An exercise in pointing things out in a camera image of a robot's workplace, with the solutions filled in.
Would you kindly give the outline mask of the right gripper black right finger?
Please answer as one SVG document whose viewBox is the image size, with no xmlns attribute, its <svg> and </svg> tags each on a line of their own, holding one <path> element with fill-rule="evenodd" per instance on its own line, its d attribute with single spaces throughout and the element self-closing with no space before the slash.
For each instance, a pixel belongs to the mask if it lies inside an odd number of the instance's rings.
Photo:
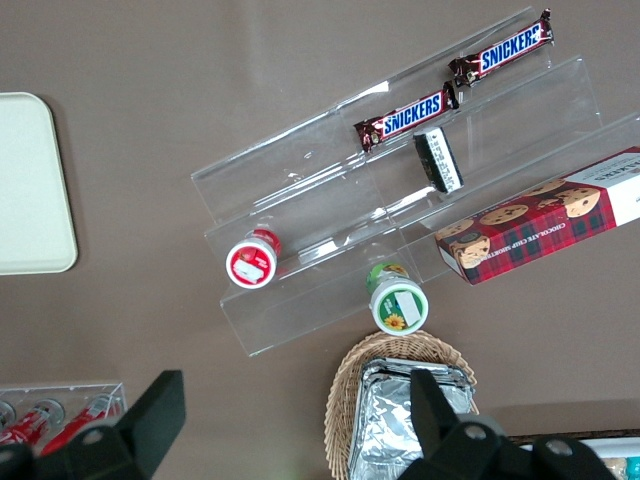
<svg viewBox="0 0 640 480">
<path fill-rule="evenodd" d="M 611 479 L 582 442 L 542 436 L 529 450 L 477 416 L 462 420 L 428 370 L 411 372 L 411 421 L 422 450 L 402 479 Z"/>
</svg>

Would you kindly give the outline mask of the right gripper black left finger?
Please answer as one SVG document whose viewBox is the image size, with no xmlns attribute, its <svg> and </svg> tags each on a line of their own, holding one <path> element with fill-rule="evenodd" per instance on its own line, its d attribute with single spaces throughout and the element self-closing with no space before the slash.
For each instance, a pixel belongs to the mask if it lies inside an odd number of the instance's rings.
<svg viewBox="0 0 640 480">
<path fill-rule="evenodd" d="M 163 371 L 113 425 L 93 426 L 61 449 L 36 456 L 1 448 L 3 479 L 150 479 L 186 423 L 184 375 Z"/>
</svg>

